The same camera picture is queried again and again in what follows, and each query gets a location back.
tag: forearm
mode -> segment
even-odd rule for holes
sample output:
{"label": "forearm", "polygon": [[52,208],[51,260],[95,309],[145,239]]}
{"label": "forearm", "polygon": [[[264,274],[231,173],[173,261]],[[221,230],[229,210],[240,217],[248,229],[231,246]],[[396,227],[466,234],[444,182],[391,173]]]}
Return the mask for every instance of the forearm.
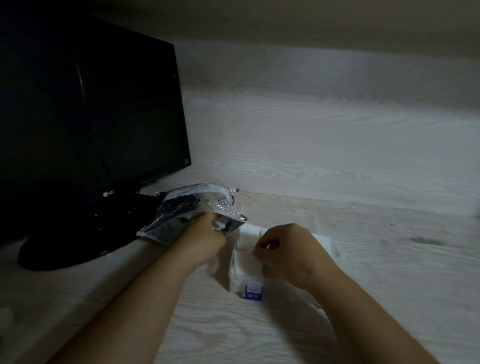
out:
{"label": "forearm", "polygon": [[49,363],[152,363],[191,272],[174,251],[166,251]]}
{"label": "forearm", "polygon": [[310,293],[365,363],[438,363],[339,268],[312,278]]}

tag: monitor screen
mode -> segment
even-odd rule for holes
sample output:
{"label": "monitor screen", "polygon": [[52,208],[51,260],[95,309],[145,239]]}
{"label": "monitor screen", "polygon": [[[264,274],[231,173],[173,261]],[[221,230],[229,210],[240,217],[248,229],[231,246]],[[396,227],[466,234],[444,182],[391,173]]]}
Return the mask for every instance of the monitor screen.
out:
{"label": "monitor screen", "polygon": [[1,242],[190,165],[171,44],[92,18],[0,21]]}

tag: black monitor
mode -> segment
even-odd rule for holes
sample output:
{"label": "black monitor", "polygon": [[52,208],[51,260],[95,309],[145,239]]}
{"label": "black monitor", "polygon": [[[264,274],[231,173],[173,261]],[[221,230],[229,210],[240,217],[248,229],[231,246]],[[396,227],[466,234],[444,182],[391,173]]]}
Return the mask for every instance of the black monitor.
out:
{"label": "black monitor", "polygon": [[[191,164],[173,45],[93,18],[7,6],[0,22],[0,243],[33,233],[19,260],[32,269],[125,245],[110,242],[119,222],[128,225],[115,214],[139,214],[123,231],[133,240],[157,204],[133,194]],[[92,235],[102,229],[110,235]]]}

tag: hand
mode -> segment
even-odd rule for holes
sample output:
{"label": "hand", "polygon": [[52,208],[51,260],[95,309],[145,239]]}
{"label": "hand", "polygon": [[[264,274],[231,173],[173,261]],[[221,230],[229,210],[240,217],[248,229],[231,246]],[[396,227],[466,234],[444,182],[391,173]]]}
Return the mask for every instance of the hand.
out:
{"label": "hand", "polygon": [[172,245],[172,253],[177,254],[181,263],[191,270],[208,262],[226,243],[225,236],[212,230],[212,221],[216,217],[213,212],[194,216]]}
{"label": "hand", "polygon": [[319,274],[327,276],[339,269],[310,231],[297,224],[269,229],[252,254],[278,276],[307,291]]}

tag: silver packaging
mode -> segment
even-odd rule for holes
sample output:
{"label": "silver packaging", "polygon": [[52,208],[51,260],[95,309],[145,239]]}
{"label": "silver packaging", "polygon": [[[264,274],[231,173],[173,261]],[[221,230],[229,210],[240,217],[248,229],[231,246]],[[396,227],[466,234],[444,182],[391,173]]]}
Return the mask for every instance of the silver packaging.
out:
{"label": "silver packaging", "polygon": [[170,245],[188,220],[203,212],[222,215],[214,220],[212,228],[228,236],[248,220],[234,207],[233,194],[237,191],[223,184],[199,183],[162,193],[158,196],[162,202],[155,219],[138,231],[137,236]]}

